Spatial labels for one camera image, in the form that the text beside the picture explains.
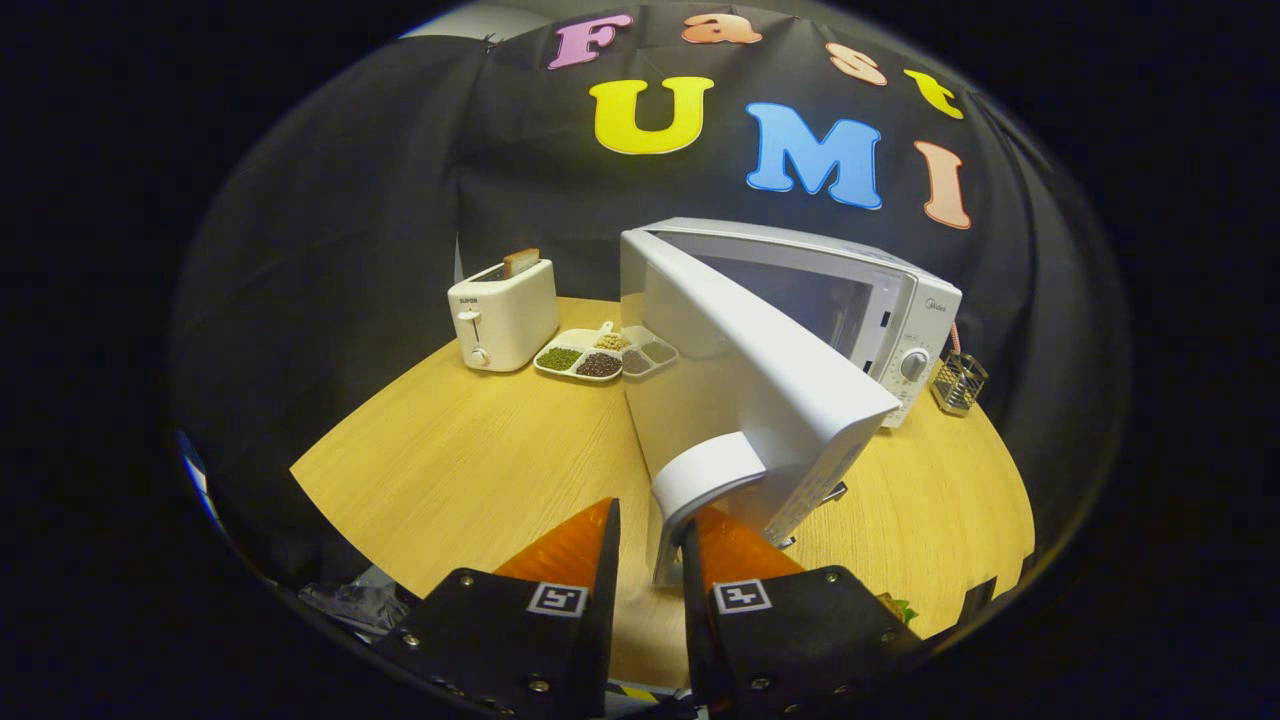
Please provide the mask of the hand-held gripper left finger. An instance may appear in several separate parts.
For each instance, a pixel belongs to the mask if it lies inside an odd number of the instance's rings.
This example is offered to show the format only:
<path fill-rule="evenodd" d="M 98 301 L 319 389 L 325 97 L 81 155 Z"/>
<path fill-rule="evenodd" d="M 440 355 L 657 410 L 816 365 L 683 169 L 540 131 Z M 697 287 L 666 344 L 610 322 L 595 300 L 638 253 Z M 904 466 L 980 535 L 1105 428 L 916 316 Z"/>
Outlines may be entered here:
<path fill-rule="evenodd" d="M 430 719 L 602 717 L 620 524 L 604 497 L 495 571 L 453 570 L 376 656 L 443 702 Z"/>

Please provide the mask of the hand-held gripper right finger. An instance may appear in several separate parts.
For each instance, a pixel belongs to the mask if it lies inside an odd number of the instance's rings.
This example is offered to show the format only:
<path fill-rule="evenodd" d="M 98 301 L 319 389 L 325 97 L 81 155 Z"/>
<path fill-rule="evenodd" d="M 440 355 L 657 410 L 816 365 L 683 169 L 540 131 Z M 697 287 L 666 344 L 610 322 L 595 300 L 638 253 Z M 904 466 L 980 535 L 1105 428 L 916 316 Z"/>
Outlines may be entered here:
<path fill-rule="evenodd" d="M 712 716 L 835 716 L 925 660 L 892 600 L 719 509 L 689 523 L 682 573 L 692 693 Z"/>

